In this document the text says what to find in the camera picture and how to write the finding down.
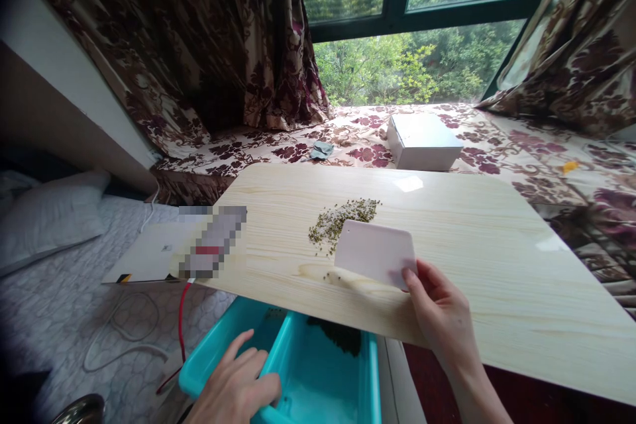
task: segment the wooden board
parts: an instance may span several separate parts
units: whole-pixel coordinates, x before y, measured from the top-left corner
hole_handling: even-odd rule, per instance
[[[636,403],[636,323],[531,206],[494,178],[249,166],[217,202],[247,206],[237,243],[246,260],[198,282],[426,346],[408,295],[315,256],[308,232],[318,214],[360,197],[382,201],[374,223],[408,230],[416,255],[466,294],[484,363]]]

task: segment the plastic tub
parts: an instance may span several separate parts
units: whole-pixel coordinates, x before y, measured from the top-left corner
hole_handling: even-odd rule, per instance
[[[192,399],[198,399],[227,347],[243,331],[254,328],[254,336],[238,354],[252,346],[270,351],[286,314],[285,309],[237,297],[185,361],[179,373],[182,391]]]
[[[307,320],[306,315],[288,311],[261,373],[277,372],[283,394],[277,408],[264,407],[254,422],[379,424],[375,335],[361,332],[360,353],[353,357]]]

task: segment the green seeds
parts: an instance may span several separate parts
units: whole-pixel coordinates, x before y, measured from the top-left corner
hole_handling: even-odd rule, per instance
[[[347,219],[358,222],[370,222],[376,216],[376,207],[380,201],[371,199],[348,200],[344,205],[329,209],[318,216],[316,225],[309,228],[309,240],[323,249],[323,243],[329,246],[326,256],[333,255],[336,251],[338,238],[343,231],[343,225]]]

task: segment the red cable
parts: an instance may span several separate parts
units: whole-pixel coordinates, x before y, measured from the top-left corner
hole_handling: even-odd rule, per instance
[[[181,358],[183,359],[184,363],[186,362],[186,342],[184,341],[184,328],[183,328],[184,302],[186,301],[186,293],[188,289],[190,288],[190,285],[192,285],[190,282],[185,284],[184,292],[181,294],[181,303],[179,304],[179,345],[181,346]],[[157,396],[161,394],[161,391],[164,389],[164,386],[168,384],[172,380],[172,378],[174,378],[177,374],[179,374],[179,371],[181,371],[181,368],[183,368],[183,366],[179,366],[179,369],[177,369],[174,373],[172,373],[172,375],[167,380],[161,383],[161,386],[159,386],[159,388],[155,391],[155,394]]]
[[[161,383],[161,386],[159,386],[159,389],[155,391],[155,394],[157,396],[159,396],[161,394],[161,391],[164,390],[164,386],[168,384],[172,378],[174,378],[177,374],[179,374],[179,371],[181,371],[181,368],[183,368],[183,366],[179,366],[179,369],[177,369],[174,373],[172,373],[172,376],[170,376],[167,380]]]
[[[186,362],[186,342],[184,341],[184,329],[183,329],[183,320],[184,320],[184,302],[186,301],[186,293],[190,288],[191,283],[186,283],[184,292],[181,294],[181,304],[179,305],[179,344],[181,345],[181,357]]]

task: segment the pillow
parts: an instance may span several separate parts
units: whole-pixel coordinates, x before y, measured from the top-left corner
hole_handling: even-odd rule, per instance
[[[9,212],[13,202],[24,192],[37,187],[41,182],[17,171],[0,172],[0,217]]]
[[[0,276],[102,235],[97,204],[110,180],[95,170],[22,194],[0,219]]]

